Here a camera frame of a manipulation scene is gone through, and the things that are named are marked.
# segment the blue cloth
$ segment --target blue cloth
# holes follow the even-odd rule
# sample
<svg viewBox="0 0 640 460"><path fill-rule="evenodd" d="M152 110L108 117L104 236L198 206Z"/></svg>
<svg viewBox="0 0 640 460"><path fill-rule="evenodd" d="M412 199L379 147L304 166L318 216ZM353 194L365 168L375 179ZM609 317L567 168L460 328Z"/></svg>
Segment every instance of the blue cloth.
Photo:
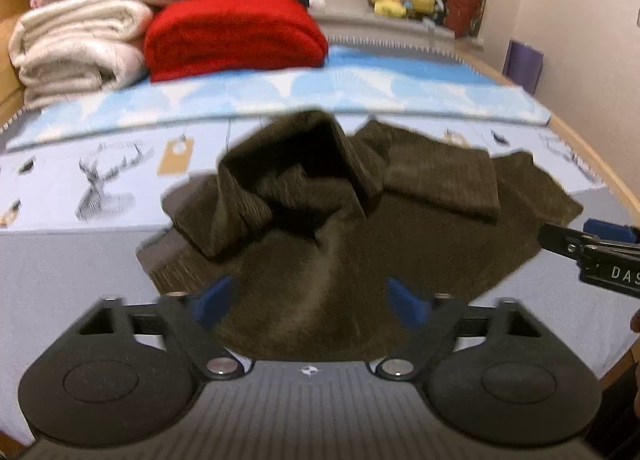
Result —
<svg viewBox="0 0 640 460"><path fill-rule="evenodd" d="M325 66L338 68L347 65L393 70L412 78L428 79L430 81L479 85L495 84L492 79L478 74L470 66L463 63L425 62L413 58L376 56L363 50L351 49L350 47L331 46Z"/></svg>

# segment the stack of folded blankets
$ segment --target stack of folded blankets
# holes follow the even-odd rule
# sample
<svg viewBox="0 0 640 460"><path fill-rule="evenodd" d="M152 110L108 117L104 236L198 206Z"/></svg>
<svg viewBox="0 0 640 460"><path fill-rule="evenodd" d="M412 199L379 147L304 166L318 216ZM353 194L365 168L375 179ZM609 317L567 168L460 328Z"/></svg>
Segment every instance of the stack of folded blankets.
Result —
<svg viewBox="0 0 640 460"><path fill-rule="evenodd" d="M152 18L151 9L135 0L62 0L24 14L8 50L26 87L25 108L142 78L145 61L136 44Z"/></svg>
<svg viewBox="0 0 640 460"><path fill-rule="evenodd" d="M152 81L321 66L327 42L305 5L308 0L31 0L33 10L18 20L8 52L26 87L27 109L126 87L147 66ZM154 19L152 6L165 9Z"/></svg>

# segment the bed sheet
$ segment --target bed sheet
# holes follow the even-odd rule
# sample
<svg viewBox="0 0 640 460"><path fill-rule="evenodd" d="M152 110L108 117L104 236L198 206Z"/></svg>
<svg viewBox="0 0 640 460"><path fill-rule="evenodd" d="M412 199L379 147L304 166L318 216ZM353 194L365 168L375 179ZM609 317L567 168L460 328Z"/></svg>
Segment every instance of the bed sheet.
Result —
<svg viewBox="0 0 640 460"><path fill-rule="evenodd" d="M379 118L441 139L485 147L494 155L525 148L585 206L584 214L572 227L580 228L587 216L631 222L614 196L589 175L583 164L576 164L570 150L546 128L393 115ZM339 116L338 120L346 132L353 132L366 117ZM159 209L160 195L185 178L160 180L156 175L166 141L182 135L193 137L189 171L215 169L216 158L226 147L268 122L266 117L246 118L137 130L0 156L0 211L2 202L6 205L15 200L15 195L6 195L11 189L20 195L20 201L25 199L16 223L9 230L0 230L1 430L23 443L31 441L17 405L20 376L96 299L122 296L128 303L149 303L156 298L156 290L134 252L142 241L168 224ZM80 223L75 211L86 178L79 170L79 153L95 153L99 145L130 151L123 144L131 141L147 144L146 149L159 148L146 161L146 174L140 167L121 176L124 182L118 191L134 191L139 209L132 208L108 221ZM122 155L111 157L117 163ZM34 159L31 171L19 175L17 170L30 159ZM76 174L73 179L68 176L72 171ZM47 185L46 193L39 184ZM59 203L67 205L66 212L58 210ZM30 215L30 209L40 214ZM575 265L550 253L540 253L477 303L492 305L502 296L523 300L598 376L635 340L628 321L640 302L581 284Z"/></svg>
<svg viewBox="0 0 640 460"><path fill-rule="evenodd" d="M378 119L443 140L487 148L492 155L525 149L569 193L602 186L584 163L572 157L571 150L545 127L421 116L383 115ZM343 115L338 120L348 133L365 123L366 116ZM169 218L161 210L159 199L186 175L158 175L166 145L182 138L192 140L188 171L215 169L217 159L230 145L268 122L268 117L252 117L131 130L2 155L0 213L20 201L18 218L4 232L168 225ZM133 163L136 159L141 162L122 167L122 163ZM31 162L33 166L28 172L19 173ZM113 180L105 181L97 195L91 193L94 179L88 170L94 164L97 174L103 177L114 169L121 170ZM90 198L102 199L104 208L88 207Z"/></svg>

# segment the red bag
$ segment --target red bag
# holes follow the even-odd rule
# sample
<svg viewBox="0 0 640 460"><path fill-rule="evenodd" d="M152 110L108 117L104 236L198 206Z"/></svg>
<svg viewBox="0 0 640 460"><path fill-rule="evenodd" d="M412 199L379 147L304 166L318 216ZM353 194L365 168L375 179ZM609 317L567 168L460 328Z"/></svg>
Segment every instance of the red bag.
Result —
<svg viewBox="0 0 640 460"><path fill-rule="evenodd" d="M462 36L478 36L486 0L446 0L447 16L444 26Z"/></svg>

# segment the human hand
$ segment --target human hand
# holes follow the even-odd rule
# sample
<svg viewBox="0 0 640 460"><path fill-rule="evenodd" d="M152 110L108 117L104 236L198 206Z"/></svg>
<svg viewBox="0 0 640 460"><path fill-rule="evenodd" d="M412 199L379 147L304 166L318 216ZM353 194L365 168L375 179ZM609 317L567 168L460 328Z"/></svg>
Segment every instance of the human hand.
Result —
<svg viewBox="0 0 640 460"><path fill-rule="evenodd" d="M629 326L632 331L640 333L640 310L631 318ZM640 364L636 367L636 388L638 388L638 392L636 392L636 400L634 401L634 411L636 417L640 418Z"/></svg>

